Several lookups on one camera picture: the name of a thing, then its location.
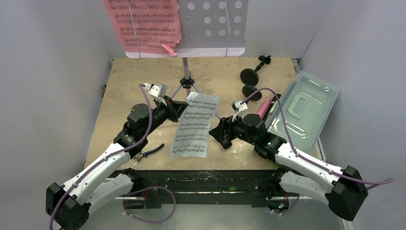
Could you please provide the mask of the white sheet music page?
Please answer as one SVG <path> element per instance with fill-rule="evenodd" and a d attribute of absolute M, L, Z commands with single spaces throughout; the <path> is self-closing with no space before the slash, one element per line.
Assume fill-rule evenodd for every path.
<path fill-rule="evenodd" d="M 172 158 L 205 158 L 208 151 L 211 122 L 219 105 L 219 97 L 191 92 L 177 127 L 169 155 Z"/>

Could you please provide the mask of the pink toy microphone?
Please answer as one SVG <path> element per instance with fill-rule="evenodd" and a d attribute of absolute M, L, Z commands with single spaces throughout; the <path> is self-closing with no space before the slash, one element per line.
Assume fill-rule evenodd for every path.
<path fill-rule="evenodd" d="M 267 113 L 267 110 L 269 109 L 270 105 L 271 105 L 272 99 L 269 97 L 267 99 L 264 100 L 264 102 L 262 103 L 262 105 L 260 106 L 260 108 L 257 110 L 257 114 L 259 115 L 260 119 L 263 119 L 264 116 Z"/>

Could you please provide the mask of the lilac music stand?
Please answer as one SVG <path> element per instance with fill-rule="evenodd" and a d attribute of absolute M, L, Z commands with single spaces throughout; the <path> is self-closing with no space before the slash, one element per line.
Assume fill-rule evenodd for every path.
<path fill-rule="evenodd" d="M 175 48 L 175 57 L 238 57 L 245 52 L 248 1 L 177 0 L 177 4 L 181 41 Z M 129 58 L 171 57 L 165 54 L 125 54 Z"/>

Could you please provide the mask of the pink sheet music page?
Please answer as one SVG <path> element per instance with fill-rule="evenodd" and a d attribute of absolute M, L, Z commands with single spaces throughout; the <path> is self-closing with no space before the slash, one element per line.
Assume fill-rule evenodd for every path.
<path fill-rule="evenodd" d="M 104 0 L 125 52 L 177 56 L 181 41 L 176 0 Z"/>

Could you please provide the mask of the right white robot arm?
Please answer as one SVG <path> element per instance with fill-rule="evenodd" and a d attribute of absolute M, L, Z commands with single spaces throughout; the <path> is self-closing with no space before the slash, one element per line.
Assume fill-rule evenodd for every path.
<path fill-rule="evenodd" d="M 292 149 L 288 141 L 268 132 L 257 114 L 244 118 L 223 117 L 209 134 L 224 149 L 230 148 L 232 140 L 238 138 L 253 145 L 260 157 L 290 168 L 291 172 L 269 181 L 269 189 L 275 195 L 285 191 L 311 197 L 348 221 L 355 219 L 368 196 L 356 168 L 347 166 L 343 169 Z"/>

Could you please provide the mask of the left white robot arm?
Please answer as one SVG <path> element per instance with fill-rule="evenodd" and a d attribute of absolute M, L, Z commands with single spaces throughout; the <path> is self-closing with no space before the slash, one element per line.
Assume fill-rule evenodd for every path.
<path fill-rule="evenodd" d="M 187 107 L 187 102 L 168 96 L 156 102 L 154 109 L 150 103 L 134 105 L 123 129 L 99 158 L 62 185 L 53 183 L 47 188 L 49 229 L 57 223 L 64 230 L 78 230 L 95 210 L 116 197 L 146 198 L 150 190 L 161 189 L 158 185 L 147 187 L 144 178 L 133 169 L 118 168 L 139 156 L 148 143 L 147 136 L 166 120 L 178 122 Z"/>

